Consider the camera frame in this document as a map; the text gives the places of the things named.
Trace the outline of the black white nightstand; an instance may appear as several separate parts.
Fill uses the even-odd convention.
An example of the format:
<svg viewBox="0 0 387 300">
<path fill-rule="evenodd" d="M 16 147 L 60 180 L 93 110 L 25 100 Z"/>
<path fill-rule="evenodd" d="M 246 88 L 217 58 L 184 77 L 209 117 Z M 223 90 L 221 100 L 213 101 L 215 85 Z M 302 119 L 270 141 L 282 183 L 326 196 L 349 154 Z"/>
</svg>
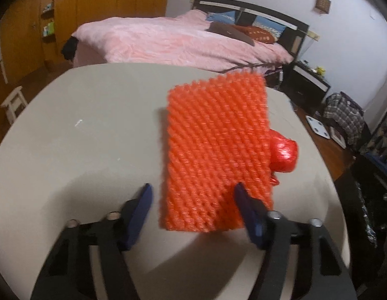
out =
<svg viewBox="0 0 387 300">
<path fill-rule="evenodd" d="M 292 62 L 283 67 L 279 88 L 295 105 L 312 115 L 319 110 L 331 86 L 301 62 Z"/>
</svg>

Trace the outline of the black clothing on bed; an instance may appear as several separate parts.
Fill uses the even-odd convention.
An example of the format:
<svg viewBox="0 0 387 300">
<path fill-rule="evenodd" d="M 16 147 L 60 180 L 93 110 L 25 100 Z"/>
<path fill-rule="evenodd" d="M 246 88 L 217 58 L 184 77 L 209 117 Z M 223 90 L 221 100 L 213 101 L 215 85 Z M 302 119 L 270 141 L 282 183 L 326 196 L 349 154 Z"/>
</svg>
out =
<svg viewBox="0 0 387 300">
<path fill-rule="evenodd" d="M 65 58 L 65 60 L 70 62 L 74 60 L 78 43 L 79 43 L 79 40 L 74 36 L 70 36 L 70 38 L 65 42 L 64 46 L 60 51 L 63 57 Z"/>
</svg>

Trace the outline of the brown flat pillow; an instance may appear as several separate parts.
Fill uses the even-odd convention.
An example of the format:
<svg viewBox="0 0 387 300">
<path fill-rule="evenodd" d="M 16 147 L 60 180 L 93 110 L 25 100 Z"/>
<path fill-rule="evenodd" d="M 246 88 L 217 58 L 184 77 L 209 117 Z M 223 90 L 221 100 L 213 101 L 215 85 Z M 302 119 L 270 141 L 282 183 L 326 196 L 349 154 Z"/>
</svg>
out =
<svg viewBox="0 0 387 300">
<path fill-rule="evenodd" d="M 230 39 L 242 41 L 246 44 L 249 44 L 250 46 L 255 45 L 255 42 L 248 35 L 244 34 L 243 32 L 240 32 L 229 24 L 224 24 L 222 22 L 211 22 L 207 31 L 210 33 L 228 37 Z"/>
</svg>

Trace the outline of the blue pillow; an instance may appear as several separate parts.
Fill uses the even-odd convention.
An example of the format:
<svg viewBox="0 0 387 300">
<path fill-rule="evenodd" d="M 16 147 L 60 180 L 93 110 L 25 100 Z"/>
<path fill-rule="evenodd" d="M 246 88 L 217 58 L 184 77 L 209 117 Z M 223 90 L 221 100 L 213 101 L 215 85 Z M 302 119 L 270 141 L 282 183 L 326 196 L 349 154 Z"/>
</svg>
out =
<svg viewBox="0 0 387 300">
<path fill-rule="evenodd" d="M 236 12 L 226 11 L 221 13 L 209 12 L 206 21 L 218 22 L 226 25 L 234 25 L 236 23 Z"/>
<path fill-rule="evenodd" d="M 269 32 L 276 41 L 281 37 L 282 33 L 286 29 L 286 26 L 283 24 L 279 24 L 260 15 L 254 19 L 252 25 Z"/>
</svg>

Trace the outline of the red plastic bag ball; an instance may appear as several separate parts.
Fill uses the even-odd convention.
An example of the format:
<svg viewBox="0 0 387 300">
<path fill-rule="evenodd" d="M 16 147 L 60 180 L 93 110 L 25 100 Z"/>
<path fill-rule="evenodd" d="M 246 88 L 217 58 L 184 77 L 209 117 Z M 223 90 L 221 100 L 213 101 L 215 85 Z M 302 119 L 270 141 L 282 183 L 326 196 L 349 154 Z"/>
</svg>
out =
<svg viewBox="0 0 387 300">
<path fill-rule="evenodd" d="M 270 170 L 271 185 L 279 184 L 275 172 L 290 173 L 295 170 L 299 157 L 299 147 L 296 141 L 284 137 L 281 133 L 271 129 L 270 134 Z"/>
</svg>

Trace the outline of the wooden wardrobe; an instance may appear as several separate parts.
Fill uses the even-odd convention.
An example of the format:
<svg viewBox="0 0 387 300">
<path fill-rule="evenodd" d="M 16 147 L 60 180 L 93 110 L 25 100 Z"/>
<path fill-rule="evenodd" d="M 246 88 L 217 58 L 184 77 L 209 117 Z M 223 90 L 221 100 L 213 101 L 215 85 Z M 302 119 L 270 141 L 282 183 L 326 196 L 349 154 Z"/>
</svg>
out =
<svg viewBox="0 0 387 300">
<path fill-rule="evenodd" d="M 7 82 L 63 62 L 61 49 L 84 23 L 111 17 L 163 16 L 167 0 L 14 0 L 0 20 L 2 70 Z"/>
</svg>

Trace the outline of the plaid shirt on chair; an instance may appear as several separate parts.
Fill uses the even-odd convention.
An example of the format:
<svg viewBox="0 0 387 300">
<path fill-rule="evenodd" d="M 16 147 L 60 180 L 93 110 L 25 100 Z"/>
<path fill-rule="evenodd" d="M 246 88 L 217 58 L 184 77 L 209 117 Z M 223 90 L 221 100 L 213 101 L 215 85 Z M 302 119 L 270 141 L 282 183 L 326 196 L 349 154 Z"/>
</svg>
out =
<svg viewBox="0 0 387 300">
<path fill-rule="evenodd" d="M 343 129 L 347 144 L 355 146 L 362 136 L 365 125 L 362 110 L 343 92 L 329 95 L 325 103 L 322 117 Z"/>
</svg>

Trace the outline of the small white stool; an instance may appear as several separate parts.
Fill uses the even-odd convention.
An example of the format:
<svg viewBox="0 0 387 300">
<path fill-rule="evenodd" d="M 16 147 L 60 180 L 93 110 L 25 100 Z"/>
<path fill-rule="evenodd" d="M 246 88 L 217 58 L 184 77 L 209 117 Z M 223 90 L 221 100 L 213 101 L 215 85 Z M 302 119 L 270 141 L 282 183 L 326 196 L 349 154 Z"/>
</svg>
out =
<svg viewBox="0 0 387 300">
<path fill-rule="evenodd" d="M 27 106 L 28 102 L 23 95 L 22 87 L 18 86 L 11 91 L 0 107 L 5 110 L 8 122 L 12 125 L 17 120 L 17 111 L 23 111 Z"/>
</svg>

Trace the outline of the right blue pillow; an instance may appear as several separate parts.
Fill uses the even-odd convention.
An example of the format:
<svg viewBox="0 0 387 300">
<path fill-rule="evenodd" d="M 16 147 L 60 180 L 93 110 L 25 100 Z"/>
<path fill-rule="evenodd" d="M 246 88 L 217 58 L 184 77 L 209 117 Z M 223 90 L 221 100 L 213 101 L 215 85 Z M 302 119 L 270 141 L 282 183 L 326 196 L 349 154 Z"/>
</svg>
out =
<svg viewBox="0 0 387 300">
<path fill-rule="evenodd" d="M 279 24 L 260 15 L 254 19 L 252 25 L 269 32 L 276 41 L 281 37 L 282 33 L 286 29 L 286 26 L 283 24 Z"/>
</svg>

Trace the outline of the red dotted pillow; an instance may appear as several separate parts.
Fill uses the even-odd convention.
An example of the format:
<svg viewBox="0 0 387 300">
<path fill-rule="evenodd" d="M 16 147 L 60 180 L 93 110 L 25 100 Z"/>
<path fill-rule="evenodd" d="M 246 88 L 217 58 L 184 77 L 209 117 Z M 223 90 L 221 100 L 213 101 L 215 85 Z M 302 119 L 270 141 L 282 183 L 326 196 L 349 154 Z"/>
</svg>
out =
<svg viewBox="0 0 387 300">
<path fill-rule="evenodd" d="M 234 29 L 238 30 L 241 33 L 244 33 L 246 36 L 250 37 L 254 41 L 258 41 L 264 44 L 274 44 L 277 39 L 270 33 L 270 31 L 257 26 L 233 26 Z"/>
</svg>

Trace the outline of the yellow plush toy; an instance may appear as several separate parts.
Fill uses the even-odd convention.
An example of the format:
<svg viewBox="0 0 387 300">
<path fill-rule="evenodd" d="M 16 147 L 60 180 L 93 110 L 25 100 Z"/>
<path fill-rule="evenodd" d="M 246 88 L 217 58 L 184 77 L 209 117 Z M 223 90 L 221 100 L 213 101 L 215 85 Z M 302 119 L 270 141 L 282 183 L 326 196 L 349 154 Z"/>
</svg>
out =
<svg viewBox="0 0 387 300">
<path fill-rule="evenodd" d="M 321 66 L 318 66 L 316 68 L 316 73 L 317 73 L 318 76 L 324 77 L 325 73 L 326 73 L 326 70 L 324 68 L 322 68 Z"/>
</svg>

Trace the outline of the left blue pillow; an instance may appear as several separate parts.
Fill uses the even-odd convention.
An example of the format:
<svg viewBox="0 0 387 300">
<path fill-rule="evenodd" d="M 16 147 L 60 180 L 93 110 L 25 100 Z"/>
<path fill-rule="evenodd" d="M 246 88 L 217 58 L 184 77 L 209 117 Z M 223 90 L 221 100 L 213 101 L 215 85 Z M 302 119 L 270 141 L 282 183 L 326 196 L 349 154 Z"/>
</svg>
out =
<svg viewBox="0 0 387 300">
<path fill-rule="evenodd" d="M 226 11 L 221 13 L 209 12 L 206 21 L 218 22 L 226 25 L 234 25 L 236 23 L 236 12 Z"/>
</svg>

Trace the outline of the bed with pink cover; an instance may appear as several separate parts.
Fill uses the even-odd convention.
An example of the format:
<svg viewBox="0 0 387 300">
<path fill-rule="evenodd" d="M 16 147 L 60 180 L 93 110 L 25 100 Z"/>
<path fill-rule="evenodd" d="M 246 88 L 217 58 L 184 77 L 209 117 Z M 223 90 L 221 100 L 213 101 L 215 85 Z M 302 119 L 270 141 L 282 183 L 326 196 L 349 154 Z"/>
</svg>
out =
<svg viewBox="0 0 387 300">
<path fill-rule="evenodd" d="M 72 63 L 151 63 L 192 67 L 215 73 L 248 69 L 265 73 L 294 58 L 278 43 L 229 38 L 209 31 L 207 15 L 192 9 L 175 18 L 108 18 L 81 25 L 72 36 Z"/>
</svg>

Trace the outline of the white framed book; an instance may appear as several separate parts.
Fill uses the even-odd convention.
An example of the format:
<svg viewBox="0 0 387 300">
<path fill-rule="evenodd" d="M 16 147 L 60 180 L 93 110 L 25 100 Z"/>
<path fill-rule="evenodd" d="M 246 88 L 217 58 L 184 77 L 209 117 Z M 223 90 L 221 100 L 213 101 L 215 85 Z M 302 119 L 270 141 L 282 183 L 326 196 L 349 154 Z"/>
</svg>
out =
<svg viewBox="0 0 387 300">
<path fill-rule="evenodd" d="M 346 148 L 346 143 L 344 137 L 334 128 L 330 127 L 330 138 L 337 143 L 343 150 Z"/>
</svg>

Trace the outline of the black bed headboard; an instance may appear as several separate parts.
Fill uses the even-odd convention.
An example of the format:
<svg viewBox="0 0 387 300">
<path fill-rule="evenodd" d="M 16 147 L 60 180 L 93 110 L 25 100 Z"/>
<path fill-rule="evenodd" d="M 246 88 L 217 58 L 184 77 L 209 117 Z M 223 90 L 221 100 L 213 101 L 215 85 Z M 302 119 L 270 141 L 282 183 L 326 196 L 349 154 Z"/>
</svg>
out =
<svg viewBox="0 0 387 300">
<path fill-rule="evenodd" d="M 309 25 L 289 15 L 263 6 L 236 0 L 192 0 L 192 9 L 204 12 L 235 12 L 235 23 L 253 26 L 257 17 L 284 26 L 278 43 L 296 60 L 308 34 Z"/>
</svg>

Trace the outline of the black trash bin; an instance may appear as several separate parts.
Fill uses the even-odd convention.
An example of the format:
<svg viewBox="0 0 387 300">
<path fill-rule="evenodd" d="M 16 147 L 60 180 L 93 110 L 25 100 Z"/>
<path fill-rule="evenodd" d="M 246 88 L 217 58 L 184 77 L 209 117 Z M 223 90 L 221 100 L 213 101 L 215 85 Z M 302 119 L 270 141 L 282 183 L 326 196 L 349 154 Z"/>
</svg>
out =
<svg viewBox="0 0 387 300">
<path fill-rule="evenodd" d="M 355 288 L 370 285 L 385 259 L 387 174 L 371 157 L 359 155 L 334 185 L 347 226 L 351 279 Z"/>
</svg>

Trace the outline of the orange bubble wrap sheet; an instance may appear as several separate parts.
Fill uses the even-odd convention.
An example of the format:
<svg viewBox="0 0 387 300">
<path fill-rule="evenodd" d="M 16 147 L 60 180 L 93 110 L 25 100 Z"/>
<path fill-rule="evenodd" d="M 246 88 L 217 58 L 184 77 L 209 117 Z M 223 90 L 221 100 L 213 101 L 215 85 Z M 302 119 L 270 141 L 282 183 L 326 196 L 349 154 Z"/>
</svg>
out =
<svg viewBox="0 0 387 300">
<path fill-rule="evenodd" d="M 243 226 L 234 188 L 271 209 L 270 122 L 265 79 L 235 72 L 172 88 L 162 225 L 214 232 Z"/>
</svg>

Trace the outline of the dark green curtain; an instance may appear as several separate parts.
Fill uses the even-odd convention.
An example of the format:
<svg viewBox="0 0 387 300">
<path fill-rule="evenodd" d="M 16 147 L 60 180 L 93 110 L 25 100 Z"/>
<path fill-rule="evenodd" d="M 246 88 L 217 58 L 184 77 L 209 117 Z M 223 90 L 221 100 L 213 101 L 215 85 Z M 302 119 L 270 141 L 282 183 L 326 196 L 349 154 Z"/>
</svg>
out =
<svg viewBox="0 0 387 300">
<path fill-rule="evenodd" d="M 387 172 L 387 112 L 362 153 Z"/>
</svg>

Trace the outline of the right wall lamp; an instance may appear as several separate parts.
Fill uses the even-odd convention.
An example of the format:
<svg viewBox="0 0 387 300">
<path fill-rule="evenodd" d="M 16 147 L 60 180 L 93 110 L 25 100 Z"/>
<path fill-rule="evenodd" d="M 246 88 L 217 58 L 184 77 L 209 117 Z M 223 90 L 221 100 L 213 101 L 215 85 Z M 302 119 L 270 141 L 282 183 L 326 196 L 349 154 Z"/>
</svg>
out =
<svg viewBox="0 0 387 300">
<path fill-rule="evenodd" d="M 329 14 L 331 8 L 331 0 L 315 0 L 315 9 L 321 14 Z"/>
</svg>

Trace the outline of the white bathroom scale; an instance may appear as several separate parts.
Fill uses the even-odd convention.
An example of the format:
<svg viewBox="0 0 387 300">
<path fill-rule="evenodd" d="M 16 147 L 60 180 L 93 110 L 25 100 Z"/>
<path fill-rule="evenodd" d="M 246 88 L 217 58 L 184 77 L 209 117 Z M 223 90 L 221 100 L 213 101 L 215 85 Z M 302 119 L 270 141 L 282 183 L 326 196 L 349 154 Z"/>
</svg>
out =
<svg viewBox="0 0 387 300">
<path fill-rule="evenodd" d="M 313 118 L 313 117 L 308 116 L 308 115 L 306 115 L 305 118 L 306 118 L 306 121 L 307 121 L 308 125 L 310 126 L 311 130 L 316 135 L 318 135 L 322 138 L 325 138 L 327 140 L 329 140 L 331 138 L 329 135 L 329 132 L 327 131 L 326 127 L 324 127 L 322 122 L 320 122 L 316 118 Z"/>
</svg>

